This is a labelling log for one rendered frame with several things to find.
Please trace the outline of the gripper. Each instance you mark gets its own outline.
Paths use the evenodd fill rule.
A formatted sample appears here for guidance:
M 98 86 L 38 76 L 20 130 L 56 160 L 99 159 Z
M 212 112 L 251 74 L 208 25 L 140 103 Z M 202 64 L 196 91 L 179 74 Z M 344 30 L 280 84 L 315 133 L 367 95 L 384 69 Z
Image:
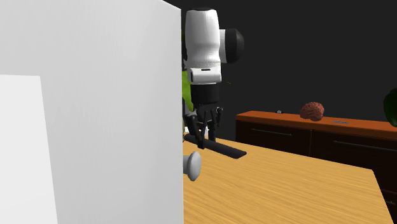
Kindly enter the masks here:
M 219 101 L 219 83 L 206 85 L 190 85 L 191 99 L 194 108 L 201 105 L 214 104 Z M 223 108 L 217 107 L 211 110 L 211 120 L 207 123 L 207 112 L 202 113 L 202 121 L 199 115 L 185 115 L 185 122 L 189 133 L 196 139 L 197 147 L 204 149 L 205 128 L 208 126 L 208 137 L 210 141 L 216 141 L 216 129 L 219 128 Z

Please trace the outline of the long black bar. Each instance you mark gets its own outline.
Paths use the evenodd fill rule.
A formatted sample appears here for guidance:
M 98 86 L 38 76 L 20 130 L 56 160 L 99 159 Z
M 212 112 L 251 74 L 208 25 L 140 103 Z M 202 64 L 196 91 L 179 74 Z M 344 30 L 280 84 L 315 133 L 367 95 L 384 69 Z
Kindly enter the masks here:
M 246 151 L 239 150 L 237 148 L 233 148 L 231 146 L 227 146 L 225 144 L 221 144 L 215 141 L 211 141 L 208 139 L 203 139 L 200 143 L 197 141 L 196 137 L 191 134 L 186 134 L 183 138 L 184 140 L 196 144 L 198 148 L 208 149 L 211 151 L 215 151 L 222 155 L 228 156 L 230 158 L 238 159 L 247 154 Z

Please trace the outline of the white round knob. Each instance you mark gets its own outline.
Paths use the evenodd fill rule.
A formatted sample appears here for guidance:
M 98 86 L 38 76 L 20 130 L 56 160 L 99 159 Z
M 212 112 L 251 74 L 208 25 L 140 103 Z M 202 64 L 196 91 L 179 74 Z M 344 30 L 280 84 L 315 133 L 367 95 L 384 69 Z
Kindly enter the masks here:
M 201 172 L 202 157 L 194 151 L 190 155 L 183 156 L 183 174 L 187 175 L 190 181 L 195 181 Z

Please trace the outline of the light green thing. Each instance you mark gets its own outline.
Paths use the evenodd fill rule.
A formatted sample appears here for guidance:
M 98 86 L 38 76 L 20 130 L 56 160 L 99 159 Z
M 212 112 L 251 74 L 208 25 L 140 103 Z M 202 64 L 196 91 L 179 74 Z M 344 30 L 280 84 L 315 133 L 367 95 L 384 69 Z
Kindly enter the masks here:
M 188 107 L 188 111 L 193 112 L 194 105 L 192 103 L 191 88 L 188 81 L 187 71 L 182 72 L 182 97 Z

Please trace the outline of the large white box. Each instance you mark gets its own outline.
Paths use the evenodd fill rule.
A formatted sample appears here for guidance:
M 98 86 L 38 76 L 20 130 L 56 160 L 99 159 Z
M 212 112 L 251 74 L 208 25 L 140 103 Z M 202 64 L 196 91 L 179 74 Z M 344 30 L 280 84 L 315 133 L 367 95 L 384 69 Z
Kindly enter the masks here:
M 59 224 L 183 224 L 181 11 L 0 0 L 0 74 L 41 79 Z

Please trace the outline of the red-brown brain figure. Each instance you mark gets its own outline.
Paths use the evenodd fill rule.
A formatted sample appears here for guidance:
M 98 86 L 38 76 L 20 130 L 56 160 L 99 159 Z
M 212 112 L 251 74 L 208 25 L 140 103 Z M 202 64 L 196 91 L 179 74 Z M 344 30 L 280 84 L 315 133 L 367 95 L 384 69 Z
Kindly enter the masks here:
M 319 102 L 309 102 L 300 110 L 300 117 L 318 122 L 323 118 L 324 107 Z

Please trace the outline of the brown sideboard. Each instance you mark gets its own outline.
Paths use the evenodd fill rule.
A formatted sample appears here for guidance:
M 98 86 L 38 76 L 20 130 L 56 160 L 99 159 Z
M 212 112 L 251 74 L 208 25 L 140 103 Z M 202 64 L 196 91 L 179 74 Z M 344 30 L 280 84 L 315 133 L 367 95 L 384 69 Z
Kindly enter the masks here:
M 371 169 L 397 224 L 397 128 L 389 123 L 326 116 L 313 122 L 295 114 L 248 111 L 236 116 L 236 140 Z

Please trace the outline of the dark green round thing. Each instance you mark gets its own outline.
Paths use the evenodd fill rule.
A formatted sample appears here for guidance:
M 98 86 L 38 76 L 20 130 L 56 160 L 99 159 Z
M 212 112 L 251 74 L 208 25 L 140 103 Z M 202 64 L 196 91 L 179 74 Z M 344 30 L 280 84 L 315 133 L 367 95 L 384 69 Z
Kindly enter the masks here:
M 384 98 L 384 114 L 387 121 L 397 127 L 397 88 L 392 89 Z

